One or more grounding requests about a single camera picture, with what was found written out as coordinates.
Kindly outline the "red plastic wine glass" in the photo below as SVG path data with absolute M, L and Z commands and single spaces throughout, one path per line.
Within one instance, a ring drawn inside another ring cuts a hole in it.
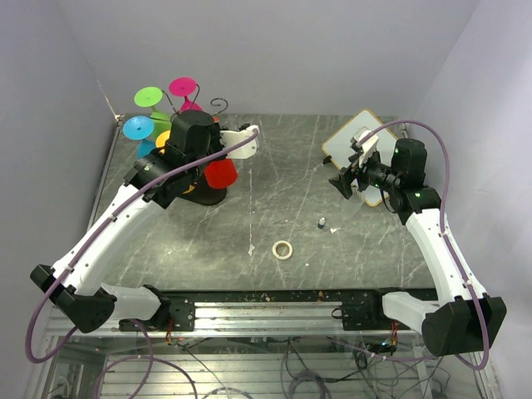
M 214 122 L 219 123 L 219 118 L 215 116 Z M 234 162 L 227 155 L 221 155 L 210 161 L 204 170 L 204 175 L 209 187 L 217 190 L 231 186 L 238 179 Z

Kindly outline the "orange plastic wine glass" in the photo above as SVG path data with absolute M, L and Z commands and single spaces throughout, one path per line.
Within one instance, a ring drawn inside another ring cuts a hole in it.
M 170 130 L 163 131 L 160 133 L 157 138 L 155 139 L 155 147 L 160 151 L 160 153 L 164 152 L 165 143 L 170 138 Z M 183 192 L 183 195 L 187 195 L 188 193 L 192 192 L 195 189 L 194 185 L 189 185 L 189 188 Z

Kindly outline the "pink plastic wine glass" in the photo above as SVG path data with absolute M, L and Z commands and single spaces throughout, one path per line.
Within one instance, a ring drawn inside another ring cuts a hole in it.
M 169 84 L 169 91 L 171 95 L 182 97 L 184 100 L 182 106 L 177 112 L 203 110 L 203 108 L 197 103 L 197 98 L 200 93 L 200 86 L 192 77 L 182 76 L 174 79 Z

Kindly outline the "blue plastic wine glass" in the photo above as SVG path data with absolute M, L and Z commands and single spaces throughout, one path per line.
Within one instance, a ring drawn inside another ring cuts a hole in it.
M 155 142 L 151 139 L 154 129 L 155 124 L 153 120 L 147 116 L 133 116 L 123 125 L 122 131 L 124 136 L 129 140 L 140 142 L 136 151 L 136 157 L 138 159 L 147 156 L 156 148 Z

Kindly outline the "green plastic wine glass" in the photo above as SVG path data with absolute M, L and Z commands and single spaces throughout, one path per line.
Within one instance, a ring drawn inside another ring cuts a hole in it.
M 138 90 L 134 95 L 134 102 L 137 106 L 150 109 L 150 120 L 154 123 L 153 137 L 168 131 L 171 127 L 170 115 L 157 108 L 163 100 L 165 93 L 158 87 L 146 86 Z

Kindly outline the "clear plastic cup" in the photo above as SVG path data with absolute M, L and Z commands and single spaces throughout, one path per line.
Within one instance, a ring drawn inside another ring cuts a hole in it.
M 352 187 L 352 196 L 342 200 L 342 217 L 344 219 L 354 218 L 365 203 L 364 193 L 358 187 Z

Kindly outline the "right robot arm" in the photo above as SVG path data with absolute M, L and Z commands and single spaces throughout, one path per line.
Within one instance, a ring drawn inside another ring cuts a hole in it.
M 388 194 L 392 213 L 415 240 L 436 287 L 433 305 L 405 291 L 382 295 L 367 307 L 367 321 L 386 328 L 394 320 L 420 333 L 436 357 L 487 352 L 506 315 L 502 298 L 491 297 L 466 264 L 447 223 L 438 192 L 425 183 L 427 151 L 413 139 L 397 140 L 390 165 L 381 161 L 377 138 L 355 140 L 347 165 L 331 184 L 345 198 L 371 186 Z

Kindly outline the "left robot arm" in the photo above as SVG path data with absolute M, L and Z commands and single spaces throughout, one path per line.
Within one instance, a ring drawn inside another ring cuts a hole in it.
M 31 273 L 74 331 L 92 333 L 108 321 L 124 326 L 134 320 L 160 330 L 175 320 L 175 305 L 159 289 L 109 285 L 106 275 L 134 235 L 174 200 L 204 206 L 221 202 L 238 175 L 215 175 L 211 166 L 254 155 L 258 132 L 257 126 L 225 130 L 204 111 L 182 111 L 172 118 L 170 130 L 135 162 L 108 208 L 80 241 L 52 266 L 38 265 Z

